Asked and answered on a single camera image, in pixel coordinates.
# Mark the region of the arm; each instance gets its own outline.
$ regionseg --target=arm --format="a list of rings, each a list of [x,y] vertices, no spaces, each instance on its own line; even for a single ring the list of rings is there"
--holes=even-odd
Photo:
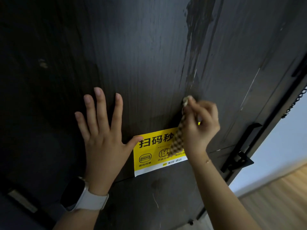
[[[220,130],[218,111],[209,101],[189,98],[185,107],[184,149],[193,168],[198,189],[216,230],[260,229],[209,159],[206,148]],[[200,126],[195,116],[202,118]]]
[[[89,183],[89,192],[105,196],[124,166],[135,145],[142,140],[135,136],[127,144],[122,143],[122,107],[120,94],[115,96],[115,108],[111,127],[106,112],[106,99],[101,88],[94,88],[97,99],[97,110],[93,97],[84,96],[87,111],[87,124],[81,112],[75,117],[85,143],[86,172],[84,179]],[[85,230],[94,229],[99,210],[79,209],[64,216],[54,230]]]

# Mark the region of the watch face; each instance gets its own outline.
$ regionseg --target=watch face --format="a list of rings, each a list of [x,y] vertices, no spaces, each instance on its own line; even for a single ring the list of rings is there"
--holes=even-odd
[[[73,178],[67,185],[61,197],[61,204],[66,210],[71,211],[77,204],[85,189],[85,181],[80,178]]]

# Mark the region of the finger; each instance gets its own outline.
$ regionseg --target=finger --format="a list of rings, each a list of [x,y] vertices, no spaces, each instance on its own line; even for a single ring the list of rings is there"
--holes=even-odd
[[[196,128],[197,124],[195,121],[195,115],[192,108],[189,105],[187,105],[184,107],[184,112],[185,112],[185,127]]]
[[[75,117],[76,117],[76,120],[77,120],[77,123],[78,123],[78,127],[81,131],[81,135],[82,135],[84,141],[87,142],[90,139],[91,135],[90,135],[90,132],[88,131],[87,124],[85,122],[84,116],[81,112],[77,111],[75,113]]]
[[[91,135],[98,135],[98,125],[96,119],[96,109],[93,97],[89,94],[84,95],[84,102],[86,106],[86,117],[88,128],[90,129]]]
[[[210,115],[210,113],[207,111],[206,108],[201,107],[198,103],[195,102],[195,100],[193,98],[189,98],[189,105],[192,108],[192,110],[197,113],[198,115],[201,116],[202,120],[204,122],[211,122],[212,121],[212,117]]]
[[[204,107],[207,109],[207,111],[210,113],[213,120],[218,121],[219,120],[219,113],[217,110],[217,106],[215,103],[206,101],[206,100],[200,100],[197,102],[201,107]]]
[[[99,87],[94,88],[97,99],[97,121],[99,133],[107,134],[110,131],[108,115],[106,112],[106,97],[103,90]]]
[[[122,130],[122,97],[119,93],[115,95],[115,108],[112,117],[111,131],[121,133]]]
[[[144,138],[140,135],[137,135],[135,137],[133,137],[127,144],[126,144],[126,148],[127,151],[129,152],[129,154],[132,152],[132,150],[134,149],[134,147]]]

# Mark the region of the hand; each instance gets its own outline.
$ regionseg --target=hand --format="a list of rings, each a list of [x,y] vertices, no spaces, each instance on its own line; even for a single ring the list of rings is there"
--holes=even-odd
[[[220,130],[216,104],[209,101],[196,102],[192,97],[184,108],[186,114],[183,128],[184,149],[192,167],[202,166],[209,160],[206,148],[215,134]],[[195,118],[202,118],[198,126]]]
[[[87,165],[84,179],[89,183],[91,193],[104,196],[107,195],[131,151],[143,137],[135,136],[127,144],[123,144],[121,95],[116,93],[110,128],[105,95],[99,87],[95,87],[94,91],[97,99],[97,115],[93,97],[86,94],[84,102],[87,124],[81,112],[76,112],[75,117],[85,143]]]

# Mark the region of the white wall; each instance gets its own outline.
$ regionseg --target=white wall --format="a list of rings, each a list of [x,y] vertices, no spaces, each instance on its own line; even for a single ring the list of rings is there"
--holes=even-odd
[[[307,162],[307,94],[281,119],[230,184],[240,196]]]

